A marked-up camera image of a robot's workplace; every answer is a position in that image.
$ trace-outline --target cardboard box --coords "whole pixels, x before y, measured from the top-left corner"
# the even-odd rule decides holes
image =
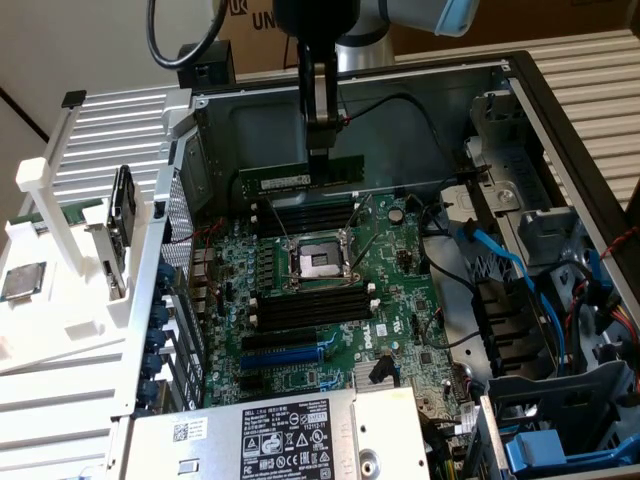
[[[276,26],[273,0],[230,0],[220,38],[231,40],[237,73],[281,70],[296,62],[296,41]],[[628,28],[634,0],[480,0],[460,38],[393,25],[396,55],[448,48],[561,37]]]

